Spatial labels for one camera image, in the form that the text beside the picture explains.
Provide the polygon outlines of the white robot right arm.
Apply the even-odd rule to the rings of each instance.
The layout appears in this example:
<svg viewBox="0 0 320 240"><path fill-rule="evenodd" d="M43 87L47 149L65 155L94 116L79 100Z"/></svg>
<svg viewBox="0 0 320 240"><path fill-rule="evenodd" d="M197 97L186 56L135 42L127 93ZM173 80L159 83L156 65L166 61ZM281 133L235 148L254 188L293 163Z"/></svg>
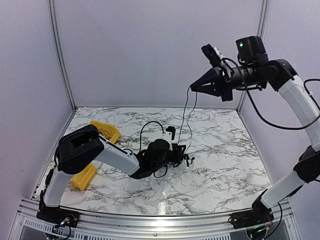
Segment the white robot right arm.
<svg viewBox="0 0 320 240"><path fill-rule="evenodd" d="M320 176L320 105L307 89L308 80L302 80L295 68L285 59L270 59L259 36L237 39L237 59L224 56L209 43L201 47L210 69L190 86L195 93L219 97L222 102L233 100L235 91L246 93L257 117L270 127L298 132L308 139L307 149L288 173L253 203L247 219L258 224L267 216L267 210L281 200L295 194L307 183ZM295 118L296 125L281 125L267 120L258 109L252 91L270 87Z"/></svg>

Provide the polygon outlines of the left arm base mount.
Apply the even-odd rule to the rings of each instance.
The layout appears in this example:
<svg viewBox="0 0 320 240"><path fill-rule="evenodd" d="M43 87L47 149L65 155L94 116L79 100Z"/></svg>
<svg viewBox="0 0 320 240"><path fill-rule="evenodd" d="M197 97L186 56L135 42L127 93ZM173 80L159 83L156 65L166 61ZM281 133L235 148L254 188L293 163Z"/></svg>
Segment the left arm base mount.
<svg viewBox="0 0 320 240"><path fill-rule="evenodd" d="M53 223L60 224L65 218L69 218L68 224L70 227L75 228L79 222L80 213L73 210L67 210L60 207L48 207L46 205L40 204L36 218Z"/></svg>

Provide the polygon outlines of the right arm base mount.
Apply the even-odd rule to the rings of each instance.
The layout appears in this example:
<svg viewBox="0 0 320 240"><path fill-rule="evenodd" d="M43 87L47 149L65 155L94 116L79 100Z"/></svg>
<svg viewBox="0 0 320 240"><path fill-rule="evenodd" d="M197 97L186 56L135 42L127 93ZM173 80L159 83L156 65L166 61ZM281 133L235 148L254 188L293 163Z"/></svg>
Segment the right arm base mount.
<svg viewBox="0 0 320 240"><path fill-rule="evenodd" d="M267 208L260 200L253 202L250 210L234 212L230 215L228 222L234 229L247 228L274 220L271 208Z"/></svg>

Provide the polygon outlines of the black cable pulled out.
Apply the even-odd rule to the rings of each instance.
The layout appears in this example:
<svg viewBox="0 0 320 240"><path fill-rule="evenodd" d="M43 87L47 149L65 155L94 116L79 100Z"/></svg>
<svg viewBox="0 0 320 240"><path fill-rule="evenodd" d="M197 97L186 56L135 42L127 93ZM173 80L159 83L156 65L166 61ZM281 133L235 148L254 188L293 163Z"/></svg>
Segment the black cable pulled out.
<svg viewBox="0 0 320 240"><path fill-rule="evenodd" d="M193 132L192 132L192 129L189 125L189 121L190 121L190 118L197 106L197 102L198 102L198 93L195 92L195 100L194 100L194 106L192 108L192 110L189 112L189 114L187 115L186 117L186 109L187 109L187 106L188 106L188 102L189 102L189 92L191 91L191 85L188 87L187 91L186 91L186 101L185 101L185 105L184 105L184 108L183 108L183 114L182 114L182 121L181 121L181 125L180 125L180 130L179 130L179 135L178 135L178 142L177 144L179 145L180 143L180 140L181 140L181 134L182 134L182 130L183 130L183 126L184 126L184 123L186 122L186 125L189 129L189 145L188 147L185 149L185 154L188 152L189 148L191 147L192 145L192 137L193 137Z"/></svg>

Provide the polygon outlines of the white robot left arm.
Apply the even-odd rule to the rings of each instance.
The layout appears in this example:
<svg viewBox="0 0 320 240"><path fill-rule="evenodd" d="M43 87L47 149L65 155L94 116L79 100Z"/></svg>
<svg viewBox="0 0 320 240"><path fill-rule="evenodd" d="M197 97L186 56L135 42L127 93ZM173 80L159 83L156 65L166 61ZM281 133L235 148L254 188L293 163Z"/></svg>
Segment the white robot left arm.
<svg viewBox="0 0 320 240"><path fill-rule="evenodd" d="M174 133L175 128L169 126L161 138L138 153L111 143L92 124L62 137L54 154L56 165L48 174L40 195L45 205L44 215L53 223L63 219L63 211L58 207L65 189L72 177L92 161L107 164L136 180L147 178L168 165L179 166L185 157L186 146L172 142Z"/></svg>

